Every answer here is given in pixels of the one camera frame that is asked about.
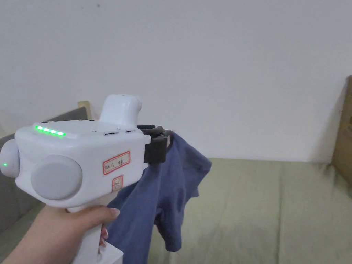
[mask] green led light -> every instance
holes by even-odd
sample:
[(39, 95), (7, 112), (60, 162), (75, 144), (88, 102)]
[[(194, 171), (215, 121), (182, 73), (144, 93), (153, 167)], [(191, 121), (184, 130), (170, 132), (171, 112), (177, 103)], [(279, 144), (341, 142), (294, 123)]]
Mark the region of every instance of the green led light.
[(47, 132), (46, 134), (51, 134), (53, 136), (65, 136), (66, 134), (64, 132), (56, 131), (53, 129), (49, 129), (47, 127), (42, 127), (42, 126), (36, 126), (36, 129)]

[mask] orange bordered label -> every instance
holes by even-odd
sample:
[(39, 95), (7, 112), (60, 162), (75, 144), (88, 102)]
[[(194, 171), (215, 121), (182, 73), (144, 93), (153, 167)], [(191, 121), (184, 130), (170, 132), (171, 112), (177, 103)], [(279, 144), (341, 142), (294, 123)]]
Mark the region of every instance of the orange bordered label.
[(122, 189), (124, 186), (124, 175), (120, 175), (119, 177), (116, 177), (115, 179), (112, 180), (112, 193), (115, 191), (118, 191)]
[(131, 153), (126, 151), (103, 162), (103, 173), (107, 175), (131, 162)]

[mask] round gray knob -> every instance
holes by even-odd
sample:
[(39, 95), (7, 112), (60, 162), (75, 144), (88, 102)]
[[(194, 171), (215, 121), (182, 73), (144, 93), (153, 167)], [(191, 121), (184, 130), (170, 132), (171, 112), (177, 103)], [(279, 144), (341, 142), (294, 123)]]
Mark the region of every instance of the round gray knob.
[(20, 174), (20, 154), (14, 139), (7, 141), (1, 149), (0, 170), (11, 178), (16, 178)]
[(31, 183), (40, 196), (49, 200), (62, 200), (73, 196), (80, 189), (82, 169), (73, 159), (50, 155), (34, 167)]

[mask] white device housing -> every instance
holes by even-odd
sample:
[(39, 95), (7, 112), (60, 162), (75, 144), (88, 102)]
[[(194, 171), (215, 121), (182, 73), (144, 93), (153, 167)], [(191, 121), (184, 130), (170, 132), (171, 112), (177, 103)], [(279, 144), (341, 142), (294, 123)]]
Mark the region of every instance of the white device housing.
[[(148, 166), (144, 151), (151, 138), (137, 129), (141, 107), (136, 96), (110, 95), (99, 121), (22, 127), (1, 151), (0, 161), (11, 164), (1, 170), (12, 177), (19, 171), (16, 185), (53, 207), (76, 212), (104, 204), (102, 197), (137, 182)], [(107, 244), (102, 256), (98, 255), (100, 232), (101, 226), (87, 232), (74, 264), (122, 263), (123, 253), (112, 245)]]

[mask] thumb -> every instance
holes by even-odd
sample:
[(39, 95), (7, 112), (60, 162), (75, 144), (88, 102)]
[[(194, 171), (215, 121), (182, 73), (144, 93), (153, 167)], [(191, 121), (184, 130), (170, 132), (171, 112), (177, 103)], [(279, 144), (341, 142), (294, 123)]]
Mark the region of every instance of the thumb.
[(98, 225), (113, 222), (119, 214), (120, 211), (116, 208), (93, 206), (71, 215), (76, 219), (79, 229), (86, 232)]

